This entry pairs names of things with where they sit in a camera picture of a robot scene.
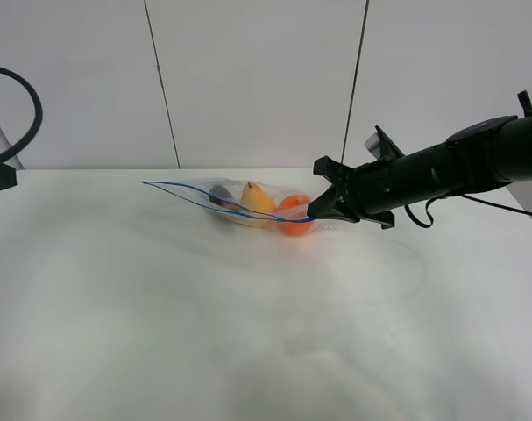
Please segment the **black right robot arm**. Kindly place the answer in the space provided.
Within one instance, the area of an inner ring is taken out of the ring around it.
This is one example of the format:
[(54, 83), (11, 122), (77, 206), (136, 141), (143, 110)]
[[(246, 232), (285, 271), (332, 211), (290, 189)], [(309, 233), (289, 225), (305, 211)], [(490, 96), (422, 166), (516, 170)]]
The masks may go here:
[(411, 154), (404, 154), (381, 128), (365, 146), (375, 160), (359, 167), (328, 156), (316, 160), (314, 175), (330, 186), (309, 204), (309, 217), (366, 220), (389, 229), (396, 208), (532, 181), (532, 114), (492, 118)]

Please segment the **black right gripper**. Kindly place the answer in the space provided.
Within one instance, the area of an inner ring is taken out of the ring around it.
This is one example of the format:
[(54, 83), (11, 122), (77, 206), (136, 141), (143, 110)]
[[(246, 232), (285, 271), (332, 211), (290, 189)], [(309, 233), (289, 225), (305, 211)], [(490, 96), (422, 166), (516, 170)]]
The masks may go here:
[[(350, 168), (329, 156), (315, 160), (313, 174), (321, 176), (333, 186), (309, 203), (308, 216), (348, 223), (364, 219), (379, 223), (382, 229), (389, 229), (394, 227), (391, 209), (404, 207), (412, 222), (427, 229), (428, 224), (414, 215), (395, 190), (391, 175), (392, 164), (404, 157), (404, 154), (378, 125), (375, 126), (375, 133), (380, 139), (380, 157), (373, 162)], [(335, 187), (345, 184), (351, 209)]]

